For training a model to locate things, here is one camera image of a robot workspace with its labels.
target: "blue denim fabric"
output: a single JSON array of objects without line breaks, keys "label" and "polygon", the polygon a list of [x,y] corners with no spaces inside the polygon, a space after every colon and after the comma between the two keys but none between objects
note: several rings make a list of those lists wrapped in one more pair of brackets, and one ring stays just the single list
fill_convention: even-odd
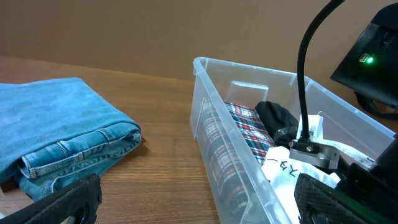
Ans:
[{"label": "blue denim fabric", "polygon": [[0,84],[0,130],[0,182],[18,177],[34,200],[103,174],[141,142],[139,126],[79,78]]}]

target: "beige wall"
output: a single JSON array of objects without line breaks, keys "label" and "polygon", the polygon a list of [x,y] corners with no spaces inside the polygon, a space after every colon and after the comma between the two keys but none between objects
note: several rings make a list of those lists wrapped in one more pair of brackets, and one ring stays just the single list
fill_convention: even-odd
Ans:
[{"label": "beige wall", "polygon": [[[295,72],[301,38],[327,2],[0,0],[0,55],[187,80],[197,56]],[[330,75],[377,11],[393,2],[343,3],[314,35],[306,75],[357,106]]]}]

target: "green led indicator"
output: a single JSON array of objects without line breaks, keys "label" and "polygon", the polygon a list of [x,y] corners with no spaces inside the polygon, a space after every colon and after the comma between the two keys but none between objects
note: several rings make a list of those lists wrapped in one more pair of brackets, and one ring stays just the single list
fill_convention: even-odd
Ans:
[{"label": "green led indicator", "polygon": [[368,59],[366,59],[366,63],[373,63],[374,58],[373,57],[368,57]]}]

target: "tabletop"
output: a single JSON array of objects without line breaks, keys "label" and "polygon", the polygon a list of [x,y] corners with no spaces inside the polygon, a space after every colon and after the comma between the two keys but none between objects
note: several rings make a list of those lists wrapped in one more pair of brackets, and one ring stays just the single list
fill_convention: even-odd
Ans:
[{"label": "tabletop", "polygon": [[[194,82],[0,57],[0,83],[79,77],[142,128],[142,143],[101,177],[96,223],[219,223],[189,125]],[[0,192],[9,215],[33,201]]]}]

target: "clear plastic container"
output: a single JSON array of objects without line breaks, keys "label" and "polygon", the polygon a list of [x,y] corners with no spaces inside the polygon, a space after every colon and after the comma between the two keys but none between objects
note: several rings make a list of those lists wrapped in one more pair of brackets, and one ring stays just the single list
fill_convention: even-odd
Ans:
[{"label": "clear plastic container", "polygon": [[[197,140],[222,223],[290,223],[269,181],[224,105],[254,108],[271,101],[297,119],[300,104],[295,73],[199,57],[190,126]],[[373,159],[394,132],[305,77],[309,114],[323,116],[324,139],[343,142]]]}]

